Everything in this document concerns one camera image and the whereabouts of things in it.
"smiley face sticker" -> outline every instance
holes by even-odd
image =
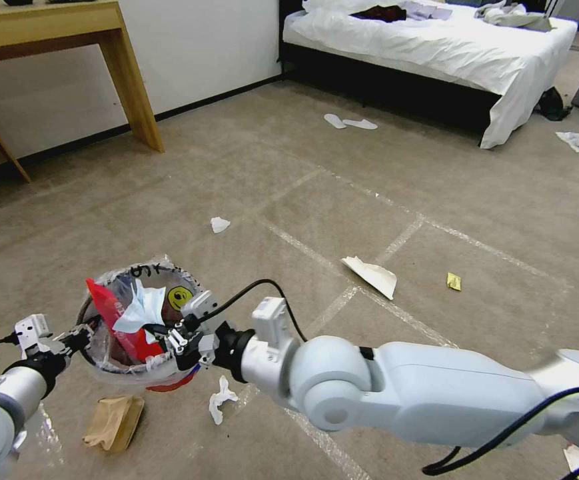
[[[178,286],[173,287],[169,293],[167,293],[167,300],[169,300],[169,305],[171,305],[174,310],[180,311],[183,305],[193,296],[185,287]]]

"white slipper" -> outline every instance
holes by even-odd
[[[358,127],[358,128],[365,129],[365,130],[375,130],[378,128],[378,125],[376,125],[375,123],[371,123],[367,119],[362,119],[361,121],[345,119],[342,122],[345,125],[351,125],[352,127]]]
[[[324,119],[327,120],[332,126],[336,127],[337,129],[347,128],[347,126],[340,120],[338,115],[334,113],[325,113]]]

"crumpled brown paper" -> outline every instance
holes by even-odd
[[[128,395],[98,400],[83,441],[88,447],[120,452],[127,448],[143,412],[145,400]]]

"black bed frame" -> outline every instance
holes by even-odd
[[[489,110],[500,99],[473,89],[285,43],[285,18],[302,10],[302,0],[279,0],[279,61],[283,75],[357,98],[364,105],[477,132],[489,126]]]

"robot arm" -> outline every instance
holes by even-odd
[[[56,377],[71,356],[89,344],[90,330],[78,326],[54,340],[42,315],[18,322],[11,338],[22,350],[22,360],[0,375],[0,468],[17,457],[17,446],[25,439],[25,424],[54,388]]]
[[[240,333],[247,341],[230,346],[221,366],[325,431],[362,425],[407,441],[480,447],[546,398],[579,387],[575,350],[517,371],[449,347],[392,342],[371,349],[331,336],[299,345],[280,298],[266,298],[253,320],[256,335]],[[561,434],[579,446],[579,395],[549,407],[505,445],[530,433]]]
[[[545,399],[579,387],[579,351],[560,350],[535,369],[517,371],[447,347],[357,347],[331,336],[300,344],[289,333],[283,298],[265,298],[253,312],[255,328],[246,331],[231,329],[217,305],[205,291],[185,304],[184,320],[174,328],[152,325],[177,367],[228,369],[325,431],[364,425],[407,441],[480,447]],[[16,334],[23,360],[0,375],[0,463],[69,358],[91,338],[80,325],[57,341],[43,341],[49,329],[41,316],[19,322]],[[579,394],[550,406],[503,445],[531,433],[561,434],[579,446]]]

